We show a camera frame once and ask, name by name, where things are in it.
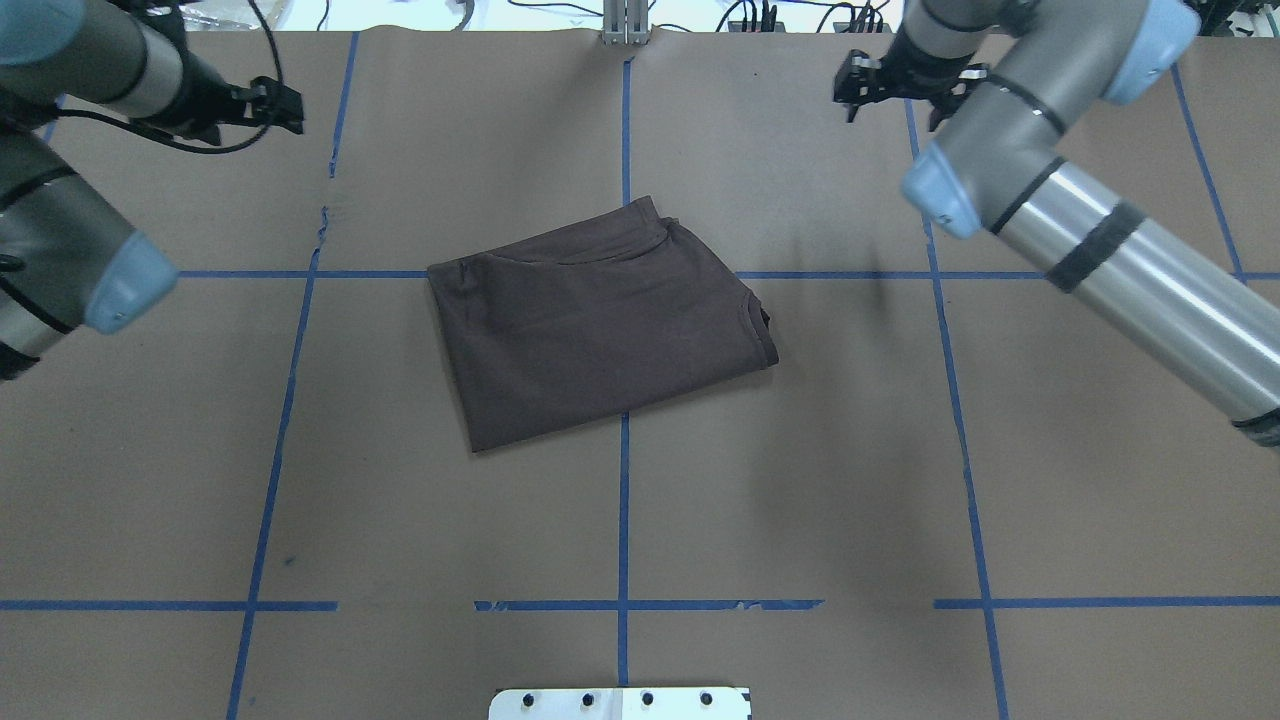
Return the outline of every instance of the folded shirt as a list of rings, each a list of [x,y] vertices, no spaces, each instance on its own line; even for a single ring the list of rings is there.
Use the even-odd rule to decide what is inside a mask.
[[[778,361],[755,293],[650,197],[428,273],[474,452]]]

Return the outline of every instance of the metal bracket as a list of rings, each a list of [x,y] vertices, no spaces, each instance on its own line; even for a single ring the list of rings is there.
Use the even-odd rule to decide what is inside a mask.
[[[649,42],[648,0],[604,0],[605,45],[646,45]]]
[[[489,720],[750,720],[746,688],[503,691]]]

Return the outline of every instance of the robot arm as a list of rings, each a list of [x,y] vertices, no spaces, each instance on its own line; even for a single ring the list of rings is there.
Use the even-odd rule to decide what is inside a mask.
[[[995,72],[970,67],[996,22],[1018,44]],[[934,126],[954,113],[906,197],[956,237],[1000,237],[1280,451],[1280,310],[1055,150],[1097,99],[1142,95],[1198,27],[1179,0],[914,0],[882,61],[850,54],[836,100],[852,115],[928,99]]]
[[[151,14],[154,5],[168,14]],[[131,118],[138,135],[220,145],[220,124],[302,132],[302,97],[270,78],[228,85],[187,50],[178,4],[0,0],[0,380],[81,324],[113,333],[178,270],[32,131],[68,94]]]

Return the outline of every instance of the dark brown fabric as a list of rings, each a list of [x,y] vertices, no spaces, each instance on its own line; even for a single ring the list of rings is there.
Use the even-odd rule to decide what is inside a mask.
[[[429,275],[476,452],[778,361],[755,295],[649,197]]]

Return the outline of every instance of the cable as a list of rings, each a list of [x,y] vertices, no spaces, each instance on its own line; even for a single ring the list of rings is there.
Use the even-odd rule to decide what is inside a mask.
[[[822,14],[822,19],[818,20],[818,29],[815,29],[813,32],[814,33],[822,32],[822,26],[827,24],[827,18],[829,18],[831,14],[835,13],[836,10],[838,10],[840,8],[847,8],[849,9],[849,24],[852,26],[856,22],[858,8],[854,8],[852,4],[850,4],[850,3],[833,3],[833,4],[831,4],[831,5],[827,6],[827,12],[823,13]]]
[[[463,3],[466,8],[463,8],[462,10],[462,22],[460,22],[457,27],[453,28],[453,32],[462,32],[467,29],[467,26],[471,24],[471,17],[476,14],[476,0],[457,0],[457,1]]]
[[[275,109],[280,101],[280,88],[284,87],[284,67],[280,64],[280,49],[275,45],[275,33],[271,32],[270,24],[268,24],[266,18],[262,15],[261,8],[257,6],[257,0],[247,0],[248,6],[252,8],[253,14],[257,17],[257,22],[262,23],[262,31],[266,32],[266,44],[271,49],[271,63],[275,64],[275,82],[276,86],[271,88],[271,99],[268,104],[268,110],[264,115],[264,124],[252,137],[244,142],[239,142],[228,147],[201,147],[198,145],[187,145],[184,142],[178,142],[169,137],[168,135],[146,127],[138,127],[127,123],[119,118],[113,118],[110,115],[104,115],[101,113],[93,113],[91,110],[59,110],[59,118],[87,118],[91,120],[97,120],[100,123],[106,123],[111,127],[120,128],[125,132],[131,132],[151,142],[164,145],[165,147],[172,147],[174,150],[182,150],[183,152],[192,152],[196,155],[229,155],[232,152],[238,152],[246,147],[262,140],[262,136],[271,129],[271,123],[275,120]]]
[[[746,22],[748,22],[746,20],[746,4],[748,3],[751,4],[751,9],[754,10],[755,9],[755,0],[733,0],[733,4],[730,5],[727,10],[724,10],[723,15],[721,15],[721,22],[716,24],[714,32],[719,32],[724,27],[724,23],[728,20],[730,13],[732,13],[735,9],[737,9],[739,5],[742,5],[742,31],[745,32],[746,31]]]
[[[596,17],[596,18],[603,18],[604,17],[604,13],[600,13],[598,10],[593,10],[590,8],[584,8],[581,5],[575,5],[572,3],[518,3],[517,0],[507,0],[507,4],[515,5],[517,8],[535,8],[535,9],[572,8],[575,10],[581,10],[581,12],[586,13],[588,15],[593,15],[593,17]]]

